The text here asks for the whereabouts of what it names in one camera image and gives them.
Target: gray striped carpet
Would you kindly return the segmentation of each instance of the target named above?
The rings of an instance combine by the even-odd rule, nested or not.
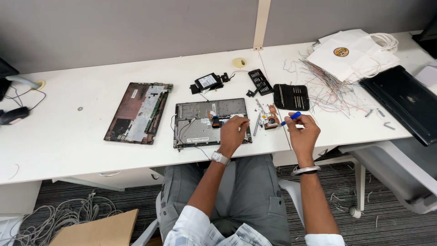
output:
[[[393,193],[381,184],[375,177],[367,173],[366,175],[366,199],[365,210],[360,219],[351,217],[347,211],[350,206],[356,205],[355,175],[348,164],[335,164],[322,166],[319,177],[325,190],[326,197],[336,218],[338,226],[348,246],[435,246],[437,245],[437,213],[431,212],[419,215],[406,210],[399,204]],[[294,166],[283,166],[277,168],[279,178],[298,181],[291,177]],[[156,218],[155,199],[161,187],[143,186],[128,188],[124,192],[104,190],[89,186],[77,185],[58,181],[52,183],[45,180],[36,202],[35,208],[42,205],[57,206],[59,203],[73,199],[84,198],[92,190],[96,196],[106,197],[114,202],[117,209],[129,211],[139,209],[138,217],[131,242],[134,242],[143,230]],[[336,193],[339,199],[331,194]],[[305,245],[305,230],[300,223],[291,198],[283,190],[285,198],[288,222],[291,231],[291,241],[294,246]],[[375,227],[376,216],[378,217],[378,227]],[[41,211],[21,225],[21,230],[31,225],[39,225],[47,218],[46,211]]]

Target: drawer handle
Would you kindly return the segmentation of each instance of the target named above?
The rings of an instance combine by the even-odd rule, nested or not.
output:
[[[328,149],[326,149],[326,150],[320,152],[319,155],[322,156],[322,155],[324,155],[324,154],[326,154],[326,153],[328,153]]]
[[[112,176],[115,176],[115,175],[117,175],[119,173],[121,173],[121,171],[118,171],[118,172],[116,172],[114,174],[110,174],[110,175],[104,175],[103,173],[99,173],[99,175],[102,176],[102,177],[112,177]]]

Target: cargo pocket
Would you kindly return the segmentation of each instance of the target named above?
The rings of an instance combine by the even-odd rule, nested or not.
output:
[[[161,215],[161,226],[162,226],[162,228],[160,229],[163,235],[165,234],[166,236],[168,232],[173,228],[174,224],[179,218],[179,215],[177,214],[173,204],[161,208],[160,215]]]
[[[282,197],[270,197],[269,215],[287,218],[287,210]]]

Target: blue screwdriver handle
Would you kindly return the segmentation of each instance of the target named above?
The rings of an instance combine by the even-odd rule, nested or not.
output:
[[[301,113],[299,111],[297,111],[296,113],[292,114],[290,116],[291,119],[296,119],[297,117],[299,117],[301,115]],[[287,123],[285,123],[285,120],[283,122],[281,122],[281,126],[285,125]]]

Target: gray chair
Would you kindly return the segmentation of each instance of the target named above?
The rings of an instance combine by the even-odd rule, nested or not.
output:
[[[229,214],[229,204],[231,201],[232,191],[235,184],[235,162],[231,162],[228,167],[226,167],[223,174],[223,178],[220,182],[220,187],[218,188],[217,198],[215,200],[215,207],[220,216],[225,217]],[[279,186],[286,190],[293,200],[293,204],[296,207],[299,218],[303,224],[303,212],[302,212],[302,200],[300,193],[300,184],[288,180],[279,179]],[[141,236],[132,244],[132,246],[144,246],[149,239],[152,237],[153,233],[158,227],[160,227],[160,210],[161,210],[161,193],[156,197],[156,220],[154,220],[147,229],[141,234]]]
[[[355,161],[358,206],[349,212],[359,218],[364,210],[364,174],[369,170],[407,209],[425,214],[437,209],[437,144],[424,147],[415,138],[342,146]]]

